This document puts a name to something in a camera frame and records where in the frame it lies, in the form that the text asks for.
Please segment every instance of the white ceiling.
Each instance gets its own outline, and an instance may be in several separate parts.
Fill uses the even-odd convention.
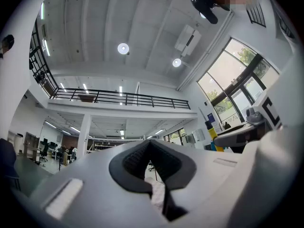
[[[47,113],[46,121],[60,130],[78,135],[70,126],[80,130],[83,114],[63,113],[51,110],[48,110]],[[144,135],[148,137],[154,135],[160,129],[168,131],[178,124],[186,124],[189,121],[191,119],[163,120],[93,116],[89,135],[94,137],[121,137],[119,130],[124,130],[124,137],[127,138],[139,138]]]
[[[216,35],[227,12],[214,8],[218,24],[202,19],[190,0],[45,0],[47,63],[56,81],[81,87],[83,80],[95,89],[116,89],[108,83],[124,79],[131,93],[135,82],[176,88]],[[202,38],[190,56],[189,67],[172,66],[181,52],[174,48],[183,27],[197,29]],[[130,55],[117,51],[127,43]]]

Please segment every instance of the yellow bottle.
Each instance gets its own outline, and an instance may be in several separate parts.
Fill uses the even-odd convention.
[[[211,125],[210,121],[206,121],[205,125],[207,126],[207,130],[208,130],[208,132],[210,134],[211,139],[214,140],[218,136],[218,134],[216,133],[214,127]],[[214,146],[215,146],[215,148],[216,148],[217,151],[224,152],[224,148],[217,147],[216,145],[214,145]]]

